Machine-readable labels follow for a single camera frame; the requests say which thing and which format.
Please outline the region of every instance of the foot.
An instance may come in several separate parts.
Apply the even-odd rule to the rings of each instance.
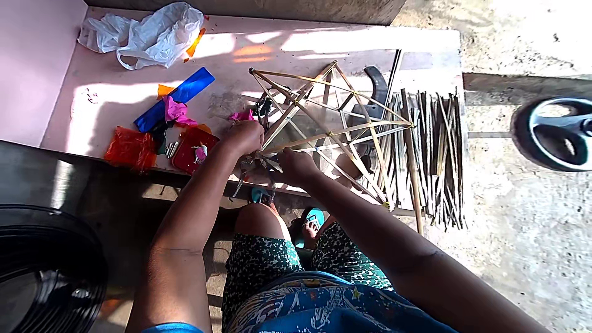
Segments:
[[[314,249],[317,245],[318,222],[309,221],[302,226],[302,236],[304,238],[304,248]]]

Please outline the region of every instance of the flip-flop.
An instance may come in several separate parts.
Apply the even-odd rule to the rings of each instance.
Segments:
[[[266,204],[265,202],[263,202],[265,200],[265,197],[269,197],[268,201],[271,201],[272,196],[266,189],[260,187],[253,187],[251,189],[251,201],[253,201],[254,203]]]
[[[325,223],[325,215],[323,211],[316,207],[307,208],[302,212],[300,217],[305,219],[300,227],[300,234],[294,239],[294,246],[297,248],[304,248],[304,237],[302,235],[302,229],[308,222],[314,222],[317,225],[317,230],[321,230],[321,227]]]

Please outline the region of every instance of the bundle of bamboo sticks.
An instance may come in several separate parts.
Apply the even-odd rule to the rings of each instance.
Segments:
[[[406,94],[401,90],[392,98],[393,109],[407,116],[414,126],[410,140],[402,133],[385,137],[381,144],[390,161],[388,179],[398,208],[413,207],[413,172],[408,156],[416,166],[418,197],[422,211],[432,225],[462,229],[466,226],[462,175],[462,132],[458,93],[448,99],[427,92]],[[407,142],[413,142],[411,154],[405,154]]]
[[[433,223],[443,222],[446,227],[449,221],[452,221],[453,225],[462,227],[462,181],[460,180],[462,179],[462,161],[459,155],[461,152],[458,149],[461,142],[458,98],[451,96],[446,101],[437,96],[434,102],[431,96],[430,100],[426,99],[426,93],[417,94],[413,98],[402,90],[401,94],[393,94],[390,103],[387,103],[388,106],[383,105],[356,91],[336,61],[330,63],[315,78],[258,71],[252,68],[249,73],[271,99],[276,109],[274,111],[281,113],[279,120],[274,122],[265,133],[263,151],[260,152],[262,155],[270,156],[286,147],[308,145],[309,148],[300,150],[317,152],[344,177],[359,184],[358,188],[362,192],[391,211],[396,207],[406,208],[411,204],[420,234],[423,234],[422,211],[425,216],[434,217]],[[274,82],[269,76],[300,79],[306,83],[298,91],[293,91]],[[347,88],[337,85],[335,83],[337,78],[341,78]],[[262,81],[269,84],[271,88],[265,88]],[[325,104],[325,99],[324,103],[309,100],[315,84],[323,84],[325,94],[329,93],[330,88],[334,88],[346,91],[349,95],[343,102],[339,101],[340,105],[337,107]],[[274,99],[278,93],[285,96],[285,102],[281,105]],[[364,105],[362,102],[364,98],[381,107],[383,109],[381,119],[370,117],[364,107],[361,108],[362,114],[345,111],[346,104],[352,98],[360,105]],[[322,106],[324,110],[339,113],[343,128],[329,129],[305,106],[309,102]],[[309,116],[324,131],[324,134],[307,137],[292,120],[298,110]],[[363,117],[366,123],[348,127],[346,115]],[[268,148],[271,141],[287,124],[293,127],[302,139]],[[350,135],[353,131],[359,131],[357,137]],[[325,138],[333,143],[325,146],[314,144],[315,141]],[[366,168],[354,146],[370,140],[374,143],[377,153],[378,167],[375,172]],[[362,174],[361,180],[353,179],[323,153],[325,149],[334,148],[340,149],[353,162]]]

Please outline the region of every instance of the bamboo star frame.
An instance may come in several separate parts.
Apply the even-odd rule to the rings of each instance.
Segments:
[[[365,188],[363,186],[359,186],[359,188],[365,194],[371,196],[377,202],[379,202],[381,204],[385,204],[385,206],[388,207],[390,211],[392,211],[394,208],[394,199],[392,197],[393,193],[390,189],[391,181],[387,179],[388,172],[387,172],[387,167],[385,164],[385,155],[384,155],[383,150],[381,149],[381,145],[378,141],[378,138],[380,136],[392,135],[396,132],[403,131],[404,132],[404,140],[407,145],[406,154],[408,157],[407,158],[408,168],[410,171],[410,180],[411,180],[411,186],[412,186],[412,190],[413,190],[413,209],[415,211],[415,216],[416,216],[416,220],[417,220],[417,231],[419,234],[423,235],[422,207],[420,204],[420,197],[419,197],[419,181],[418,181],[418,176],[417,176],[417,166],[416,166],[415,158],[413,155],[414,152],[413,152],[413,144],[411,142],[411,140],[412,140],[411,133],[409,130],[407,130],[407,129],[410,129],[411,127],[413,127],[414,124],[406,119],[409,117],[407,112],[403,112],[402,115],[399,115],[395,111],[393,111],[392,109],[387,107],[386,105],[383,105],[382,103],[374,100],[373,98],[371,98],[359,91],[356,91],[354,89],[354,87],[352,86],[352,84],[347,79],[346,75],[341,70],[341,68],[339,68],[339,66],[337,65],[337,61],[333,61],[333,62],[329,63],[315,78],[309,78],[306,76],[299,76],[299,75],[293,75],[293,74],[287,74],[287,73],[260,71],[260,70],[256,70],[253,68],[249,69],[249,73],[251,75],[253,75],[256,82],[263,89],[265,94],[271,99],[273,106],[281,113],[280,118],[276,122],[274,122],[273,125],[269,128],[269,130],[265,133],[265,137],[264,137],[265,139],[263,142],[263,150],[260,152],[261,154],[269,156],[269,155],[273,155],[275,153],[282,151],[286,147],[293,147],[293,146],[308,144],[310,146],[310,149],[312,149],[311,151],[316,151],[321,156],[321,158],[323,158],[325,161],[327,161],[333,168],[335,168],[337,171],[339,171],[344,177],[349,179],[351,182],[356,184],[356,180],[354,180],[349,174],[345,173],[341,168],[339,168],[327,155],[325,155],[322,152],[322,149],[319,149],[319,147],[315,147],[311,143],[312,141],[328,137],[334,143],[334,145],[329,145],[329,146],[327,146],[328,148],[325,148],[325,149],[331,149],[331,148],[341,149],[341,151],[343,151],[343,153],[353,162],[354,166],[357,167],[357,169],[360,171],[362,176],[367,180],[367,182],[369,184],[368,187],[371,187],[374,190],[374,193],[371,190],[369,190],[368,188]],[[288,88],[274,82],[273,80],[271,80],[269,78],[271,76],[280,76],[280,77],[284,77],[284,78],[300,79],[300,80],[307,81],[307,82],[298,91],[292,91],[291,89],[288,89]],[[345,82],[345,85],[347,86],[347,88],[340,87],[340,86],[336,85],[335,83],[332,83],[331,82],[332,77],[334,77],[334,78],[341,77],[343,79],[343,81]],[[284,95],[286,98],[287,104],[279,105],[275,101],[274,95],[272,95],[271,92],[269,91],[270,89],[265,88],[262,81],[269,84],[272,89],[275,89],[280,94]],[[346,91],[349,93],[349,95],[345,99],[344,102],[339,101],[340,105],[338,108],[327,105],[326,100],[323,100],[323,103],[318,103],[318,102],[315,102],[312,100],[308,100],[308,96],[310,95],[310,92],[313,89],[315,84],[322,84],[325,86],[325,95],[328,94],[328,91],[331,87],[333,87],[334,89],[340,89],[342,91]],[[343,110],[344,106],[352,98],[355,98],[355,100],[360,105],[364,105],[362,99],[365,99],[369,102],[373,102],[374,104],[383,108],[385,110],[385,112],[389,114],[389,117],[387,117],[387,118],[393,119],[393,120],[383,120],[383,119],[371,118],[368,115],[368,112],[366,111],[365,107],[360,108],[363,112],[362,115],[344,111]],[[312,113],[309,109],[307,109],[307,107],[305,106],[306,102],[320,105],[325,110],[332,110],[332,111],[338,112],[340,114],[341,119],[342,119],[343,128],[342,129],[329,129],[322,121],[320,121],[315,116],[314,113]],[[298,110],[301,110],[307,116],[309,116],[309,118],[311,118],[312,121],[315,122],[324,131],[324,134],[316,135],[316,136],[312,136],[312,137],[307,137],[298,128],[298,126],[292,121],[292,117],[296,114],[296,112]],[[345,122],[345,115],[346,114],[348,114],[350,116],[363,117],[365,119],[366,123],[360,124],[357,126],[347,127],[346,122]],[[268,148],[271,141],[277,136],[277,134],[287,124],[290,124],[294,128],[294,130],[302,137],[302,139]],[[391,130],[377,133],[376,128],[379,126],[396,126],[396,127]],[[374,147],[376,149],[377,157],[378,157],[379,182],[381,184],[378,184],[378,182],[376,182],[373,179],[370,172],[366,169],[366,167],[362,163],[361,157],[359,156],[357,150],[354,148],[354,144],[360,142],[360,140],[358,138],[352,139],[350,132],[355,131],[355,130],[361,130],[361,129],[363,129],[364,132],[370,132],[371,140],[374,142]],[[340,134],[345,134],[348,142],[346,142],[346,143],[342,142],[338,137],[338,135],[340,135]]]

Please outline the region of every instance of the concrete floor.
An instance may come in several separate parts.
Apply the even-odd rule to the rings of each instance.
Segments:
[[[510,119],[537,98],[592,97],[592,81],[582,81],[592,79],[583,43],[591,9],[578,0],[407,0],[393,22],[459,30],[470,73],[465,172],[473,223],[446,234],[430,228],[429,239],[555,332],[592,331],[592,173],[530,162],[512,141]]]
[[[428,238],[554,332],[592,331],[592,174],[554,172],[528,161],[511,140],[509,122],[520,104],[534,98],[589,94],[578,87],[590,81],[574,79],[592,78],[590,46],[583,43],[591,6],[577,0],[407,0],[394,21],[460,30],[470,73],[465,78],[479,82],[465,83],[473,89],[465,95],[472,223],[446,233],[430,227]],[[564,79],[518,76],[508,84],[499,74]],[[92,331],[123,332],[150,238],[187,177],[138,177],[102,162],[5,142],[0,156],[0,203],[61,207],[97,230],[110,264],[110,288]],[[246,195],[245,189],[240,196]],[[281,195],[278,200],[286,220],[310,204]],[[223,198],[221,206],[243,203]],[[232,214],[220,217],[205,255],[217,330]]]

